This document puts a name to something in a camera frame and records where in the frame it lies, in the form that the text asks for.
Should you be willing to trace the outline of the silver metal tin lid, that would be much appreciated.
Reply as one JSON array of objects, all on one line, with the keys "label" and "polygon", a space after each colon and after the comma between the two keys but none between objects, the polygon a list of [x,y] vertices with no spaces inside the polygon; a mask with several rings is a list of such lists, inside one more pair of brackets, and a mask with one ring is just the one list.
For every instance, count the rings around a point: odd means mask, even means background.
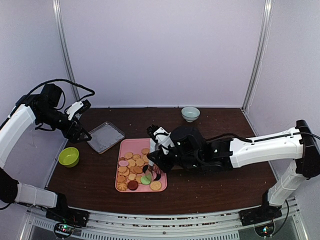
[{"label": "silver metal tin lid", "polygon": [[111,122],[104,122],[89,132],[87,143],[98,154],[103,154],[125,138],[125,133]]}]

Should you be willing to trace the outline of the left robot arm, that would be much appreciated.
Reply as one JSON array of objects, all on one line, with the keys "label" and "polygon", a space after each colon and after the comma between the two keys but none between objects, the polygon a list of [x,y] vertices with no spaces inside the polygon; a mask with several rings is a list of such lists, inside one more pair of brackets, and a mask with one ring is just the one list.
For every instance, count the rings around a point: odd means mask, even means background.
[{"label": "left robot arm", "polygon": [[[62,81],[88,92],[65,110],[58,106],[60,99],[66,98],[64,91],[56,85]],[[16,180],[16,160],[8,162],[8,158],[18,156],[22,150],[26,150],[28,163],[34,164],[35,160],[31,158],[45,153],[43,149],[31,152],[32,148],[50,146],[48,140],[41,143],[36,139],[38,135],[32,127],[46,132],[59,130],[63,137],[73,144],[90,141],[92,137],[84,129],[78,116],[91,107],[88,98],[94,95],[95,91],[90,88],[57,78],[40,83],[15,103],[0,125],[0,200],[5,203],[1,210],[11,204],[20,203],[52,209],[53,215],[61,222],[72,218],[72,211],[65,206],[63,194]]]}]

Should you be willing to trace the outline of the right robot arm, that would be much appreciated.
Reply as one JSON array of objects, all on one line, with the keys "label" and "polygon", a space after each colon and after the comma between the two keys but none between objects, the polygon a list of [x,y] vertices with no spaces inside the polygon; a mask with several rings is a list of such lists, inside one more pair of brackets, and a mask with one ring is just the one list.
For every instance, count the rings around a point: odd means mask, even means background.
[{"label": "right robot arm", "polygon": [[290,159],[291,163],[280,180],[266,191],[263,205],[256,210],[259,220],[268,220],[303,181],[320,174],[318,136],[313,134],[305,120],[282,132],[245,138],[224,133],[205,139],[192,126],[179,126],[172,132],[150,125],[150,165],[164,173],[179,166],[187,170],[209,173],[231,171],[243,166]]}]

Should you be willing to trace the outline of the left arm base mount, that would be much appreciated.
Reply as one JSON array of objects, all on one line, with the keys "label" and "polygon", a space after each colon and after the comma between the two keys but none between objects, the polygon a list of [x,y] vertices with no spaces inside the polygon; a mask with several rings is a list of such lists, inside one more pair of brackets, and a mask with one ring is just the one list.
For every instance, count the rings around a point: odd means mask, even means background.
[{"label": "left arm base mount", "polygon": [[60,208],[45,208],[42,209],[46,212],[45,217],[56,222],[62,222],[74,227],[84,228],[87,226],[90,213],[85,210],[67,207]]}]

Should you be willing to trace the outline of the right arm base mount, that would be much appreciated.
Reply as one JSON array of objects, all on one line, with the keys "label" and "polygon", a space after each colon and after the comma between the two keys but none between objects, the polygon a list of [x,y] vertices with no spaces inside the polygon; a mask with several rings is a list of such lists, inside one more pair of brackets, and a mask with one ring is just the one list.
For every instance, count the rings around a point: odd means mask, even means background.
[{"label": "right arm base mount", "polygon": [[255,225],[271,221],[282,216],[281,207],[269,205],[241,210],[238,214],[242,226]]}]

